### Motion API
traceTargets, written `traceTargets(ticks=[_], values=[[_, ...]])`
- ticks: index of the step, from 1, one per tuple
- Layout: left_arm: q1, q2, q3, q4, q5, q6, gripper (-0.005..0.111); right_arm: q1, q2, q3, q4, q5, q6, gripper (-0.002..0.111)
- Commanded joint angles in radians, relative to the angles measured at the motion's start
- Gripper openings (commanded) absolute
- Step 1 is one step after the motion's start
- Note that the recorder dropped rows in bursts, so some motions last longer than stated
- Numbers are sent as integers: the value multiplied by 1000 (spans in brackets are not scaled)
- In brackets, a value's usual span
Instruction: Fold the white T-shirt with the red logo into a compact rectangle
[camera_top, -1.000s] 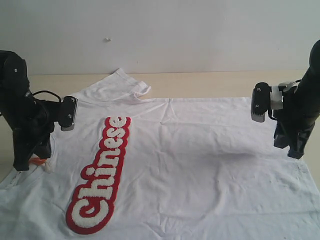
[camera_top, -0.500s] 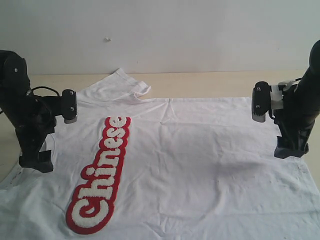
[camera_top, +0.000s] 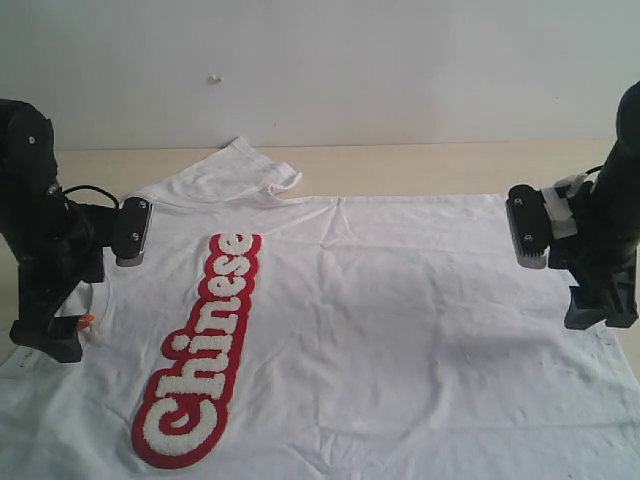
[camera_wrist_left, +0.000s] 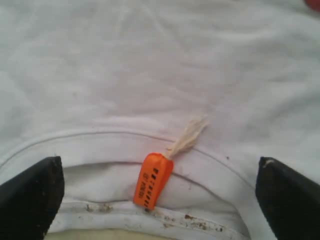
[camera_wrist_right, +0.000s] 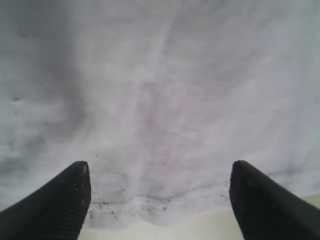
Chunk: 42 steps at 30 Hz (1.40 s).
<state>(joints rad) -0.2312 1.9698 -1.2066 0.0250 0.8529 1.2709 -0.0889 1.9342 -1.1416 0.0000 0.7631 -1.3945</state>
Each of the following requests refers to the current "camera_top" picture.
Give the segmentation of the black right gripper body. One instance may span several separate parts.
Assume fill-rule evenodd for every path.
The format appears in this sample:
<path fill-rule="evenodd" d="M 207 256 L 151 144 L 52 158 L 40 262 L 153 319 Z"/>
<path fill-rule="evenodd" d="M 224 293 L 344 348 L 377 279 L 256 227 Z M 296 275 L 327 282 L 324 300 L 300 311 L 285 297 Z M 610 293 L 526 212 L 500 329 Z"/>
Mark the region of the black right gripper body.
<path fill-rule="evenodd" d="M 547 189 L 552 242 L 548 266 L 605 300 L 635 295 L 639 187 L 619 182 L 558 182 Z"/>

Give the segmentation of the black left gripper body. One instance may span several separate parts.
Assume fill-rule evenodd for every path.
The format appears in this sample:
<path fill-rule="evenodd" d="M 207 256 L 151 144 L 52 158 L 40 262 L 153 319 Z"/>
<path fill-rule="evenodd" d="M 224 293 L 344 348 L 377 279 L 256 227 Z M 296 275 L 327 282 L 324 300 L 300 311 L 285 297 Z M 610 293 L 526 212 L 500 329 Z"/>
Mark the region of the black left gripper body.
<path fill-rule="evenodd" d="M 18 262 L 18 305 L 56 310 L 79 282 L 105 278 L 103 249 L 120 204 L 110 192 L 110 207 L 78 203 L 70 189 L 36 194 L 12 191 L 12 254 Z"/>

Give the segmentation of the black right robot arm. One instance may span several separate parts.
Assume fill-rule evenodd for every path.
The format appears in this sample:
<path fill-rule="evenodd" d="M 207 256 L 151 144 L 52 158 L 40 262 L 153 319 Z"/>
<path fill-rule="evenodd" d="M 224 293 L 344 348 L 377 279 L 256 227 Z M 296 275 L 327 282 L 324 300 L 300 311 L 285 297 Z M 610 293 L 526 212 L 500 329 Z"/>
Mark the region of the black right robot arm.
<path fill-rule="evenodd" d="M 555 240 L 550 266 L 568 270 L 570 288 L 564 326 L 586 330 L 603 321 L 629 328 L 638 319 L 639 85 L 622 96 L 616 113 L 616 141 L 594 181 L 569 200 L 577 233 Z"/>

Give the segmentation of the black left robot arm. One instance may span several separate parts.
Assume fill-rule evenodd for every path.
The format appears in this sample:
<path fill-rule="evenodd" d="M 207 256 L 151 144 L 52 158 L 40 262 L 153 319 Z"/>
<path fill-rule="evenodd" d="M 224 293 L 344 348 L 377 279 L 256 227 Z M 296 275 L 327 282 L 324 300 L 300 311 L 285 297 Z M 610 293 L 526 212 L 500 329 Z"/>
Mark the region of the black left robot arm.
<path fill-rule="evenodd" d="M 104 279 L 119 208 L 79 204 L 59 185 L 52 123 L 27 102 L 1 102 L 1 234 L 18 264 L 9 337 L 68 364 L 82 359 L 79 314 L 60 315 L 82 282 Z"/>

